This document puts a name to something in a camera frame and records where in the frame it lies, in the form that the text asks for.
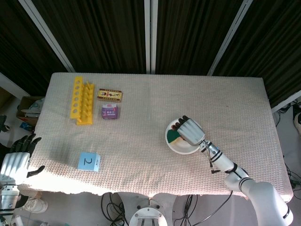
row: brown box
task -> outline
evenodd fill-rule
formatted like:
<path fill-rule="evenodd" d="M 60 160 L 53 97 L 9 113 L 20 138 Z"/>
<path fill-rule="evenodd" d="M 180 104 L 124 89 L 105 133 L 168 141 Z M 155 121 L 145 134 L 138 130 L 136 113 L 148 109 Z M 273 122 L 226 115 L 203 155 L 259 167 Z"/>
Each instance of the brown box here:
<path fill-rule="evenodd" d="M 17 117 L 31 126 L 36 126 L 39 118 L 25 117 L 25 113 L 21 110 L 27 110 L 36 100 L 40 100 L 43 97 L 22 97 L 21 103 L 18 107 Z"/>
<path fill-rule="evenodd" d="M 97 93 L 97 98 L 99 100 L 121 102 L 122 92 L 113 89 L 99 89 Z"/>

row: yellow plastic rack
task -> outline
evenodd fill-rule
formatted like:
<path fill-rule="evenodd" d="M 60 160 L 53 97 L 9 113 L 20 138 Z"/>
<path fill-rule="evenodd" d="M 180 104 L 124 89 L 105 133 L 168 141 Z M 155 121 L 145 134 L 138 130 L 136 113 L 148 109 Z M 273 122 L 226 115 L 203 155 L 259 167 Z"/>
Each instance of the yellow plastic rack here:
<path fill-rule="evenodd" d="M 92 125 L 94 84 L 83 84 L 83 77 L 74 80 L 70 118 L 76 119 L 77 125 Z"/>

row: black cable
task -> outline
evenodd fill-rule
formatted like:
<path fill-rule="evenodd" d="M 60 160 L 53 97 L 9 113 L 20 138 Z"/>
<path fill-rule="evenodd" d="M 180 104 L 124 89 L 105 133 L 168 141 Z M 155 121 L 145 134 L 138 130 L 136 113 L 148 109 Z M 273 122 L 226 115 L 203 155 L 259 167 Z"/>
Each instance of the black cable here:
<path fill-rule="evenodd" d="M 293 101 L 293 104 L 292 104 L 292 103 L 289 103 L 286 107 L 280 108 L 280 109 L 277 111 L 277 112 L 278 112 L 279 119 L 278 119 L 278 121 L 277 121 L 276 127 L 277 127 L 277 125 L 280 123 L 280 120 L 281 120 L 280 115 L 281 115 L 281 114 L 285 114 L 285 113 L 288 111 L 288 109 L 290 109 L 292 106 L 298 105 L 298 104 L 301 104 L 301 101 L 298 102 L 297 100 L 294 100 L 294 101 Z"/>
<path fill-rule="evenodd" d="M 203 219 L 203 220 L 201 220 L 200 222 L 198 222 L 198 223 L 196 223 L 196 224 L 194 224 L 194 225 L 192 225 L 192 226 L 196 226 L 196 225 L 199 225 L 199 224 L 201 224 L 201 223 L 203 223 L 205 220 L 208 220 L 210 217 L 212 217 L 215 213 L 217 213 L 217 211 L 219 211 L 220 210 L 220 208 L 224 205 L 224 204 L 226 204 L 226 202 L 230 199 L 230 197 L 232 196 L 232 193 L 233 193 L 233 191 L 231 191 L 231 193 L 230 193 L 230 195 L 228 196 L 228 198 L 219 206 L 219 208 L 217 208 L 216 209 L 216 211 L 214 211 L 212 214 L 210 214 L 208 217 L 206 217 L 205 219 Z"/>
<path fill-rule="evenodd" d="M 0 222 L 4 225 L 6 224 L 6 219 L 4 216 L 0 215 Z"/>
<path fill-rule="evenodd" d="M 288 168 L 288 166 L 287 166 L 286 163 L 285 163 L 285 166 L 286 166 L 287 174 L 288 174 L 288 176 L 289 176 L 289 179 L 290 179 L 290 182 L 291 182 L 291 186 L 292 186 L 292 189 L 293 189 L 293 195 L 294 195 L 294 197 L 295 197 L 296 199 L 301 200 L 301 198 L 299 198 L 299 197 L 297 197 L 297 196 L 295 195 L 295 192 L 301 190 L 301 181 L 300 181 L 301 177 L 300 177 L 298 174 L 296 174 L 295 172 L 291 171 L 290 168 Z M 300 185 L 300 188 L 294 190 L 294 188 L 295 188 L 295 183 L 297 183 L 298 185 Z"/>
<path fill-rule="evenodd" d="M 189 209 L 190 209 L 190 206 L 191 206 L 191 203 L 192 203 L 192 199 L 193 199 L 193 195 L 188 195 L 187 199 L 186 199 L 186 203 L 185 203 L 185 206 L 184 206 L 184 216 L 182 218 L 178 218 L 176 220 L 174 220 L 174 224 L 177 220 L 182 220 L 180 226 L 184 225 L 184 226 L 187 226 L 187 224 L 189 224 L 191 226 L 191 223 L 189 221 L 189 218 L 191 217 L 191 215 L 193 214 L 194 210 L 196 209 L 196 206 L 197 206 L 197 203 L 198 203 L 198 195 L 196 195 L 196 202 L 194 204 L 194 207 L 191 211 L 190 214 L 188 214 L 189 212 Z"/>
<path fill-rule="evenodd" d="M 124 209 L 123 202 L 121 202 L 119 205 L 113 203 L 112 195 L 111 195 L 111 193 L 109 193 L 110 202 L 106 206 L 107 214 L 105 214 L 104 210 L 103 210 L 103 197 L 104 197 L 104 195 L 102 195 L 102 198 L 101 198 L 101 210 L 102 210 L 102 213 L 103 213 L 104 217 L 108 221 L 111 222 L 110 226 L 118 226 L 118 225 L 120 225 L 121 222 L 122 222 L 122 226 L 124 226 L 125 223 L 128 225 L 128 222 L 127 222 L 127 219 L 126 219 L 126 216 L 125 216 L 125 209 Z M 110 206 L 113 206 L 114 210 L 117 213 L 116 214 L 117 216 L 115 218 L 112 218 L 109 214 Z"/>
<path fill-rule="evenodd" d="M 279 115 L 279 118 L 278 118 L 278 122 L 277 122 L 277 124 L 276 124 L 276 127 L 277 127 L 277 125 L 280 123 L 280 119 L 281 119 L 281 115 L 280 115 L 280 111 L 278 110 L 278 115 Z"/>

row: blue cube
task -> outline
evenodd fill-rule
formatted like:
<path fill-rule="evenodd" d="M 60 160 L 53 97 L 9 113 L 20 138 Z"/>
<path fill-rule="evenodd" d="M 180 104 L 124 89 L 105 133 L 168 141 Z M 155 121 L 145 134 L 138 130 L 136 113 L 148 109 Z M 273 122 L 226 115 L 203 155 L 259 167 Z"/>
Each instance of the blue cube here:
<path fill-rule="evenodd" d="M 96 153 L 82 152 L 79 157 L 77 169 L 98 172 L 100 166 L 100 155 Z"/>

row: number 2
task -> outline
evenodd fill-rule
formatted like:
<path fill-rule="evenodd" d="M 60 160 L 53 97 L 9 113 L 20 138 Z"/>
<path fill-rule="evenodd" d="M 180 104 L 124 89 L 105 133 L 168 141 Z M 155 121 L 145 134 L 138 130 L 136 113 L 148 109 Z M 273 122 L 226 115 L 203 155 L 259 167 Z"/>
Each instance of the number 2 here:
<path fill-rule="evenodd" d="M 86 161 L 86 158 L 85 158 L 85 160 L 84 160 L 84 165 L 85 165 L 86 163 L 91 164 L 91 163 L 92 163 L 92 158 L 91 158 L 91 162 Z"/>

